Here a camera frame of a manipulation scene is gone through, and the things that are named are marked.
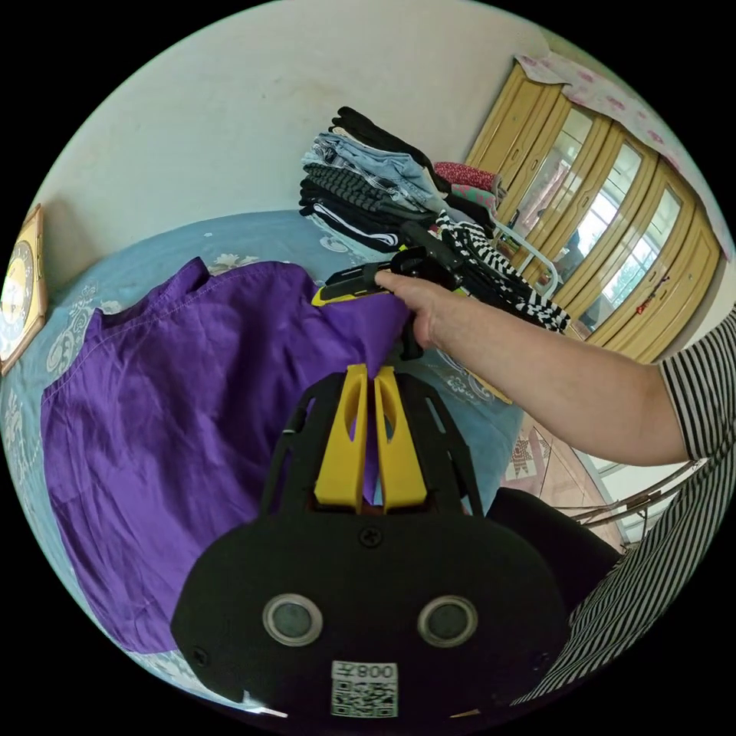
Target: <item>screw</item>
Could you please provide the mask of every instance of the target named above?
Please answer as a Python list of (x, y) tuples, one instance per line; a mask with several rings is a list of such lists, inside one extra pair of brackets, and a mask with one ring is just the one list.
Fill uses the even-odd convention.
[(192, 654), (198, 667), (206, 667), (209, 664), (209, 654), (202, 647), (196, 646)]
[(377, 527), (365, 527), (358, 534), (358, 541), (369, 549), (378, 547), (383, 542), (383, 533)]

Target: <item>stack of clothes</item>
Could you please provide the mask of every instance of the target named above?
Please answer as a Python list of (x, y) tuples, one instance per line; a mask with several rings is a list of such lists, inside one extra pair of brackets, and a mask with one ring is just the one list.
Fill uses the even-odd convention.
[(490, 245), (505, 195), (499, 177), (462, 164), (434, 166), (350, 107), (337, 111), (302, 165), (300, 213), (339, 242), (392, 254), (403, 245), (402, 225), (413, 220), (463, 259), (463, 286), (474, 297), (548, 330), (567, 328), (564, 310)]
[(300, 212), (315, 225), (382, 253), (399, 249), (404, 222), (429, 229), (443, 212), (493, 234), (488, 210), (454, 194), (422, 151), (350, 107), (332, 123), (302, 159)]

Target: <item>qr code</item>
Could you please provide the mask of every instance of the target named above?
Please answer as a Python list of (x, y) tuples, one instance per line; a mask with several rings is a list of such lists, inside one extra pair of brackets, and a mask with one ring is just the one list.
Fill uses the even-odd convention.
[(395, 682), (333, 681), (332, 715), (349, 718), (395, 718), (397, 712)]

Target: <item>wardrobe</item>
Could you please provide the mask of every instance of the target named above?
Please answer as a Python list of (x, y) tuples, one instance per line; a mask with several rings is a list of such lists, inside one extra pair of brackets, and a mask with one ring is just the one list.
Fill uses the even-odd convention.
[[(567, 334), (650, 363), (705, 296), (721, 248), (690, 185), (608, 117), (514, 63), (468, 158), (501, 175), (498, 221), (554, 264)], [(539, 292), (550, 272), (496, 242)]]

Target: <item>bed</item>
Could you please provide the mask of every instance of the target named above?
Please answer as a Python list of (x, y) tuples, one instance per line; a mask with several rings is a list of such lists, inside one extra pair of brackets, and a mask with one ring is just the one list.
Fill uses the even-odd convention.
[[(94, 309), (114, 313), (129, 307), (195, 256), (213, 274), (261, 260), (293, 262), (318, 284), (335, 271), (385, 258), (363, 246), (348, 247), (325, 236), (294, 211), (258, 212), (197, 222), (148, 238), (105, 258), (50, 295), (44, 329), (0, 384), (2, 441), (19, 500), (41, 549), (70, 595), (98, 626), (77, 585), (51, 513), (41, 450), (41, 393), (71, 364)], [(440, 390), (470, 445), (487, 510), (511, 459), (523, 412), (495, 398), (437, 351), (428, 351), (419, 361), (403, 363), (394, 356), (391, 362)], [(230, 701), (199, 683), (178, 652), (127, 654), (170, 685), (232, 707)], [(263, 710), (248, 698), (239, 708)]]

